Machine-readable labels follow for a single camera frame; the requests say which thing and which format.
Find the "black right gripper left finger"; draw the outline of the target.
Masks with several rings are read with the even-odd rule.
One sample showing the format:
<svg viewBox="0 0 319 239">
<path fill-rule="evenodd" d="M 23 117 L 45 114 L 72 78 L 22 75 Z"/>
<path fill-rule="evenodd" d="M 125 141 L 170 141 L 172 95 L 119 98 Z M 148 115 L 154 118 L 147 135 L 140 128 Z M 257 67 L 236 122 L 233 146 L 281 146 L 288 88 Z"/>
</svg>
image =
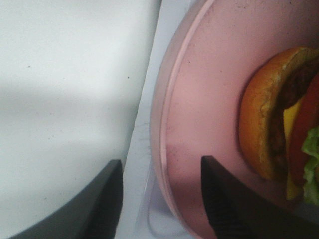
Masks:
<svg viewBox="0 0 319 239">
<path fill-rule="evenodd" d="M 77 194 L 61 185 L 4 198 L 6 239 L 112 239 L 123 201 L 123 170 L 111 160 Z"/>
</svg>

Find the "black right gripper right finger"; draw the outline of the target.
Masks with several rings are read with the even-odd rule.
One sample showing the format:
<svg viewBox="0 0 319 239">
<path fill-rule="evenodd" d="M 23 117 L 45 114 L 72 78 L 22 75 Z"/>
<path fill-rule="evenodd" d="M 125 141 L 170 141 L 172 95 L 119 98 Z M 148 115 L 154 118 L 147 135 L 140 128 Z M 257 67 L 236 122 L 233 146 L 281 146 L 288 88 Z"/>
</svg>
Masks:
<svg viewBox="0 0 319 239">
<path fill-rule="evenodd" d="M 317 239 L 319 226 L 272 204 L 214 157 L 201 158 L 201 191 L 219 239 Z"/>
</svg>

